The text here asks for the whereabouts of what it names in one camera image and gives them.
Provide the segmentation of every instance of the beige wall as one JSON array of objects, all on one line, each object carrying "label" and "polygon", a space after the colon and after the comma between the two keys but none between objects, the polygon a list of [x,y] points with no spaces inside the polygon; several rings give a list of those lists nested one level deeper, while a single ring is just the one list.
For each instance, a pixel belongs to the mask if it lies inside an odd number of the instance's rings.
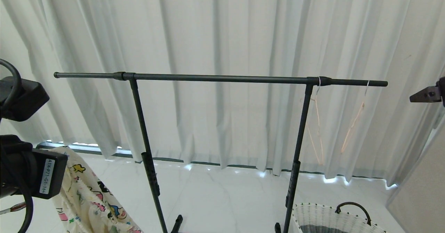
[{"label": "beige wall", "polygon": [[388,210],[407,233],[445,233],[445,126],[405,182],[388,202]]}]

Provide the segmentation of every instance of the white basket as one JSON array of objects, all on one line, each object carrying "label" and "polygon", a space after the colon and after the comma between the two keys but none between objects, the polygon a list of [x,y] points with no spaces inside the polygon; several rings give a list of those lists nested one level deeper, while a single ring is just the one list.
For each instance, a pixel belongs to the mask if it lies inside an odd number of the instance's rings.
[{"label": "white basket", "polygon": [[[367,219],[341,212],[340,207],[351,204],[360,207]],[[294,233],[386,233],[371,223],[369,214],[359,204],[342,203],[333,208],[316,203],[296,204],[292,210]]]}]

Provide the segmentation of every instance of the black metal rack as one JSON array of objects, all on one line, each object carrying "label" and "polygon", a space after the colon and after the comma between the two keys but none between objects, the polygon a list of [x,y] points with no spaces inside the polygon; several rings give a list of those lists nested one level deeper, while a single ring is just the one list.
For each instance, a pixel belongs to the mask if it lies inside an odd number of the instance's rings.
[{"label": "black metal rack", "polygon": [[[295,147],[294,160],[291,170],[291,178],[289,181],[288,194],[286,195],[286,218],[284,221],[283,233],[288,233],[289,224],[291,222],[292,205],[294,203],[295,191],[297,187],[297,179],[300,169],[300,151],[305,132],[305,125],[307,113],[309,111],[310,96],[312,95],[314,86],[327,85],[348,85],[348,86],[374,86],[386,87],[387,81],[372,81],[372,80],[349,80],[349,79],[332,79],[327,77],[307,77],[307,78],[293,78],[293,77],[255,77],[255,76],[215,76],[215,75],[178,75],[178,74],[141,74],[129,72],[116,73],[54,73],[55,78],[105,78],[116,79],[120,81],[129,81],[133,98],[135,100],[136,111],[138,113],[140,131],[142,132],[144,146],[146,152],[143,152],[142,159],[148,177],[148,182],[153,195],[154,204],[156,206],[159,222],[161,223],[162,233],[167,233],[165,226],[164,215],[162,214],[161,204],[159,202],[160,189],[157,183],[156,172],[154,170],[153,157],[151,154],[150,143],[147,134],[147,128],[143,115],[142,105],[140,103],[140,96],[138,91],[137,80],[163,80],[163,81],[211,81],[211,82],[256,82],[256,83],[286,83],[286,84],[305,84],[305,100],[302,106],[302,114],[300,119],[299,131],[297,136],[297,143]],[[171,233],[178,233],[183,216],[178,215],[175,225]],[[281,233],[280,223],[275,224],[275,233]]]}]

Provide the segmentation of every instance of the gray cloth in basket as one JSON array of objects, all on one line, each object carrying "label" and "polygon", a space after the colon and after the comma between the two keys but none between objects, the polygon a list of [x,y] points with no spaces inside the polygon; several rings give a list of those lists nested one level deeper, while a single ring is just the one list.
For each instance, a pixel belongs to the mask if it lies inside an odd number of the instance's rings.
[{"label": "gray cloth in basket", "polygon": [[300,227],[303,233],[348,233],[343,230],[338,230],[336,228],[329,228],[326,226],[318,225],[303,225]]}]

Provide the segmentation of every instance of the white label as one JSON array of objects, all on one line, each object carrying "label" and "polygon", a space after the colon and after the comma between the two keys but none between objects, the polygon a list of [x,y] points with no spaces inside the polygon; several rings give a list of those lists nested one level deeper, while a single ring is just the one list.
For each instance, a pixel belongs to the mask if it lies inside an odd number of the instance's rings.
[{"label": "white label", "polygon": [[40,183],[40,193],[48,195],[49,186],[51,185],[52,171],[54,170],[53,159],[46,159],[45,168],[43,169],[42,182]]}]

